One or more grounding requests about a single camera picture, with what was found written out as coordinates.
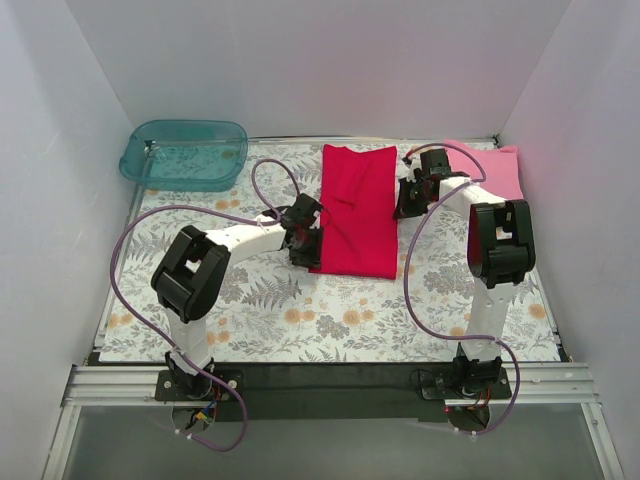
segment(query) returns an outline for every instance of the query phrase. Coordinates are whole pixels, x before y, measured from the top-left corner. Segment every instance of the flower pattern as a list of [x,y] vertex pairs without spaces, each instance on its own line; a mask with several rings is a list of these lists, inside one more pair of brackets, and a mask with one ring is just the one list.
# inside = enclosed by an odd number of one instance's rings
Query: flower pattern
[[[349,145],[356,151],[386,146]],[[489,143],[472,146],[492,148]],[[400,176],[405,169],[401,157],[411,145],[397,147]],[[187,204],[253,218],[265,210],[250,179],[251,168],[260,158],[283,160],[302,191],[319,198],[321,144],[259,143],[250,144],[244,171],[232,190],[146,191],[138,213],[162,205]],[[284,171],[263,165],[257,176],[263,194],[274,205],[291,203],[295,191]],[[398,224],[399,272],[404,271],[409,242],[419,222],[413,218]],[[142,222],[126,248],[120,277],[125,297],[168,331],[163,308],[149,285],[164,252],[186,225],[210,230],[231,224],[180,210],[162,212]],[[425,325],[443,334],[464,333],[470,318],[473,279],[466,266],[466,232],[466,222],[457,214],[440,209],[426,225],[411,259],[409,287],[414,309]],[[457,348],[455,342],[426,335],[411,321],[401,277],[394,281],[311,274],[291,266],[286,251],[263,254],[231,267],[216,305],[205,318],[207,344],[217,362],[449,361]],[[102,361],[163,361],[166,343],[117,300],[107,319],[102,330]],[[559,360],[535,275],[527,275],[518,285],[503,339],[522,361]],[[503,358],[509,361],[506,354]]]

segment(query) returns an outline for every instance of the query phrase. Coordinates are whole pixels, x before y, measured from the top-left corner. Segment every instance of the red cloth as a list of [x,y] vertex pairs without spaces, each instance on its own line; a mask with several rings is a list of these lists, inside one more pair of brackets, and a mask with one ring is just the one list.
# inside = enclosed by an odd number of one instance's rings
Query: red cloth
[[322,267],[315,273],[396,278],[396,148],[356,153],[325,145]]

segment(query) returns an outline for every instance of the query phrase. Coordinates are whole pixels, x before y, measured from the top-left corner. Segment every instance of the teal basket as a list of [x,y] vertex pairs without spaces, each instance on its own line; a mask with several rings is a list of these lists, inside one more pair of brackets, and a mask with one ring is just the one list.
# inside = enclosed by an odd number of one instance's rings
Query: teal basket
[[247,158],[247,132],[237,123],[153,120],[131,134],[120,172],[145,188],[223,192]]

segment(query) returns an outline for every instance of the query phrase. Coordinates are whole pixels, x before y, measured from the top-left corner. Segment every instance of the dark gray floor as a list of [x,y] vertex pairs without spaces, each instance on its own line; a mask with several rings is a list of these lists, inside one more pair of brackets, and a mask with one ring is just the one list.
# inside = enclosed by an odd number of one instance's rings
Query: dark gray floor
[[[170,411],[83,408],[65,478],[603,478],[579,405],[516,406],[501,428],[475,442],[417,428],[412,420],[254,421],[245,441],[227,454],[154,423],[170,425]],[[221,423],[205,435],[224,442],[238,428]]]

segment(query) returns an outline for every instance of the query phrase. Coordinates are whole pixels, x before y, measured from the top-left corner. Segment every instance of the white wall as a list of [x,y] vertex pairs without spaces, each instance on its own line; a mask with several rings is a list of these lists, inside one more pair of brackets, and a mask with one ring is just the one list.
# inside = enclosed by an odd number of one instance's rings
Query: white wall
[[63,0],[0,0],[0,478],[42,474],[91,346],[131,124]]
[[67,0],[134,124],[500,131],[568,0]]
[[538,265],[587,361],[629,479],[640,478],[640,4],[573,1],[507,122]]

